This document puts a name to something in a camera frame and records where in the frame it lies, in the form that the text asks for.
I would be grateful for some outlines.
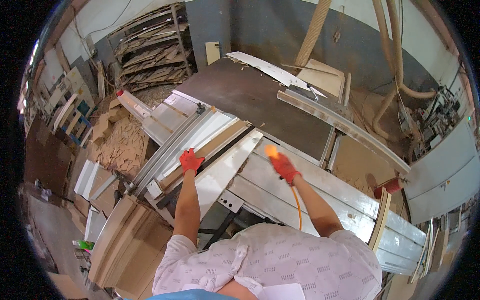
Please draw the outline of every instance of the person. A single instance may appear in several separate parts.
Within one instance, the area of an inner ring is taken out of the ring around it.
[[[377,295],[382,270],[375,253],[343,228],[282,153],[271,163],[297,188],[320,237],[261,223],[197,251],[200,206],[194,179],[204,160],[193,148],[180,157],[184,180],[175,228],[156,271],[152,299],[364,300]]]

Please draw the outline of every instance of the flexible duct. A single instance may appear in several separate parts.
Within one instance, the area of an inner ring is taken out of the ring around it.
[[[418,99],[432,98],[435,96],[435,92],[427,92],[427,93],[416,92],[409,89],[406,85],[403,84],[404,70],[403,70],[402,42],[400,38],[401,33],[400,33],[400,26],[398,23],[398,15],[396,10],[395,0],[386,0],[386,1],[387,1],[388,13],[390,16],[390,24],[392,26],[392,39],[394,44],[395,62],[391,61],[392,56],[390,52],[390,38],[388,37],[388,28],[387,28],[385,13],[384,13],[381,0],[373,0],[373,7],[375,9],[375,14],[377,16],[378,26],[380,29],[380,37],[382,39],[382,49],[384,51],[385,58],[388,61],[388,65],[390,67],[392,75],[395,75],[396,85],[393,86],[392,89],[388,92],[387,96],[385,96],[385,99],[383,101],[382,107],[380,108],[380,111],[377,113],[377,115],[373,119],[372,127],[373,127],[373,130],[377,134],[379,134],[381,137],[392,142],[398,142],[400,140],[399,138],[393,137],[387,134],[386,132],[384,132],[380,128],[380,124],[379,124],[380,119],[382,118],[387,108],[392,103],[393,98],[397,94],[397,89],[399,88],[402,91],[404,91],[405,94]]]
[[[318,2],[317,8],[313,13],[310,26],[308,27],[307,35],[303,40],[303,44],[301,45],[297,60],[295,61],[295,64],[297,66],[304,67],[307,64],[308,58],[310,58],[313,47],[315,47],[318,36],[320,35],[322,27],[324,26],[328,10],[330,9],[330,4],[332,4],[332,0],[320,0]]]

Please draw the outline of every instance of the plastic bottle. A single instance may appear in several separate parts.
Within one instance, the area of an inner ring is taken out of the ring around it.
[[[85,250],[92,250],[93,246],[95,246],[94,242],[85,241],[85,240],[73,240],[72,244],[74,246],[77,246],[79,249],[85,249]]]

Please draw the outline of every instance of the work glove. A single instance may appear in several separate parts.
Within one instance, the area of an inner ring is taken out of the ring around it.
[[[188,151],[185,150],[183,154],[180,156],[180,163],[183,168],[183,175],[185,176],[185,172],[191,169],[195,171],[195,176],[196,176],[198,168],[204,161],[205,161],[205,157],[197,158],[195,156],[195,152],[193,151],[193,148],[190,148],[190,150]]]
[[[270,161],[275,171],[280,174],[280,177],[285,179],[290,186],[293,186],[293,178],[295,175],[298,174],[301,176],[301,173],[295,169],[288,157],[283,153],[278,153],[277,158],[270,156]]]

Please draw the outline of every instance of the white patterned shirt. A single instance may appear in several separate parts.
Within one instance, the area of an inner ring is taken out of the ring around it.
[[[382,270],[375,253],[349,230],[316,237],[261,223],[197,252],[187,237],[174,235],[158,267],[153,295],[190,289],[219,291],[234,279],[259,300],[264,287],[298,283],[306,300],[373,299]]]

